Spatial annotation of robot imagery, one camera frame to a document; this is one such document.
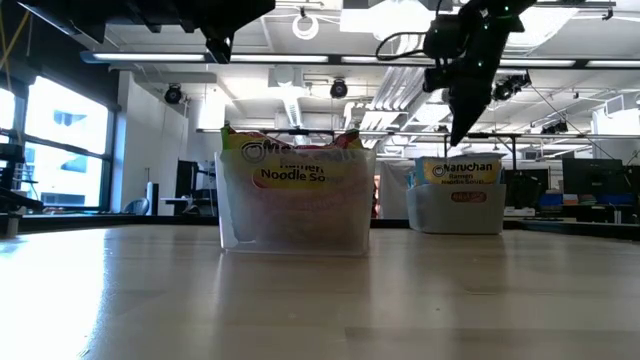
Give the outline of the silver ventilation duct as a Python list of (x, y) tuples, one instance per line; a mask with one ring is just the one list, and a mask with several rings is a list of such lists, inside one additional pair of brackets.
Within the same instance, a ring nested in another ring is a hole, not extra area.
[[(534, 55), (534, 52), (555, 37), (578, 12), (579, 9), (577, 7), (534, 6), (525, 10), (519, 15), (524, 30), (522, 32), (512, 32), (508, 36), (501, 59), (559, 59), (539, 58)], [(570, 68), (504, 68), (499, 65), (493, 87), (499, 80), (509, 75), (523, 74), (528, 71), (533, 83), (531, 76), (532, 70), (561, 70)]]

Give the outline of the black computer monitor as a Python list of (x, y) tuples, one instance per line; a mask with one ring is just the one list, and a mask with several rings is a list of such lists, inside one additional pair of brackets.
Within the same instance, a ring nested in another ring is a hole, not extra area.
[(564, 192), (576, 195), (613, 195), (626, 192), (625, 170), (619, 159), (562, 160)]
[(177, 163), (175, 197), (192, 196), (197, 186), (197, 162), (179, 160)]

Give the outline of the black metal rig frame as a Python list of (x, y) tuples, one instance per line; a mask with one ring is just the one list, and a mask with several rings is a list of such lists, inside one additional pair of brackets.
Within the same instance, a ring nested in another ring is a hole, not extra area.
[[(334, 140), (337, 136), (349, 133), (349, 130), (329, 130), (329, 129), (238, 129), (238, 133), (259, 133), (273, 137), (280, 136), (306, 136), (319, 137), (321, 140), (331, 138)], [(394, 137), (407, 138), (406, 147), (414, 142), (423, 141), (425, 143), (435, 143), (443, 147), (443, 155), (448, 157), (449, 149), (453, 148), (451, 144), (452, 135), (445, 132), (406, 132), (392, 130), (358, 130), (359, 136), (364, 140), (378, 140), (379, 144), (375, 148), (384, 146), (383, 142)], [(564, 134), (527, 134), (527, 133), (500, 133), (500, 132), (469, 132), (457, 142), (460, 145), (464, 142), (470, 143), (500, 143), (512, 155), (512, 163), (516, 164), (516, 152), (519, 142), (527, 144), (538, 144), (541, 148), (552, 143), (566, 143), (567, 145), (576, 145), (579, 147), (596, 147), (604, 153), (601, 147), (602, 141), (640, 141), (640, 135), (615, 135), (615, 134), (586, 134), (586, 133), (564, 133)]]

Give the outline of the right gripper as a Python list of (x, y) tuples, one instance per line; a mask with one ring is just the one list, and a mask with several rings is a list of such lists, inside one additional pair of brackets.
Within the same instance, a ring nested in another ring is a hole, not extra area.
[[(452, 59), (433, 59), (434, 66), (424, 71), (423, 90), (443, 88), (491, 87), (505, 46), (505, 22), (488, 9), (464, 11), (461, 21), (462, 54)], [(450, 145), (457, 146), (490, 103), (488, 92), (474, 95), (449, 95), (453, 115)]]

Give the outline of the grey office chair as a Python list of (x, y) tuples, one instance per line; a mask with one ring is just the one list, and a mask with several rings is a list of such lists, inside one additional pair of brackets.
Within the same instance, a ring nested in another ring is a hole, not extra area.
[(122, 210), (125, 214), (144, 216), (150, 209), (150, 202), (147, 198), (138, 198), (128, 203)]

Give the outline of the clear plastic bin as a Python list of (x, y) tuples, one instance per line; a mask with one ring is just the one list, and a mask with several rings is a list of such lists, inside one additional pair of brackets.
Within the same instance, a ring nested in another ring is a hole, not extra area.
[(373, 151), (355, 181), (319, 190), (258, 189), (229, 182), (221, 153), (215, 161), (223, 249), (277, 254), (367, 252), (376, 165)]

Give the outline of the black track light cluster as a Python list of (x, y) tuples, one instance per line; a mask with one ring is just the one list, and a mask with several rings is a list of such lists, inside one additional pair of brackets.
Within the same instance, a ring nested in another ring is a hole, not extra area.
[(491, 98), (494, 101), (506, 101), (532, 84), (528, 71), (523, 74), (509, 75), (499, 80), (493, 87)]

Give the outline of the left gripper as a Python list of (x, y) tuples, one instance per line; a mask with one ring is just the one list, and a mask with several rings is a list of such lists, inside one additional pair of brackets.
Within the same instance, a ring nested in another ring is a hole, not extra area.
[[(149, 30), (160, 33), (164, 25), (179, 25), (186, 33), (200, 29), (205, 36), (219, 36), (214, 24), (219, 5), (220, 0), (151, 0)], [(275, 0), (222, 0), (220, 25), (232, 34), (274, 9)]]

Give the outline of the white plastic bin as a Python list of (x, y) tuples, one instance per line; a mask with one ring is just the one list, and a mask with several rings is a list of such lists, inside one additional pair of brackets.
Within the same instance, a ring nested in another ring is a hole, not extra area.
[(429, 234), (497, 235), (506, 186), (425, 184), (406, 192), (411, 229)]

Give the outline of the black aluminium table frame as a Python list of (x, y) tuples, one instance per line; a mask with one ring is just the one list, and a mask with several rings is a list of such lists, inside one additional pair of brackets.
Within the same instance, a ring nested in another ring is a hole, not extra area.
[[(218, 225), (218, 220), (213, 217), (96, 214), (25, 215), (22, 218), (16, 218), (16, 233), (7, 234), (10, 220), (11, 218), (7, 214), (0, 214), (0, 238), (9, 238), (11, 236), (15, 237), (17, 234), (69, 231), (74, 229), (105, 228), (127, 225)], [(505, 220), (503, 222), (503, 229), (600, 237), (626, 240), (640, 244), (640, 225), (637, 224)]]

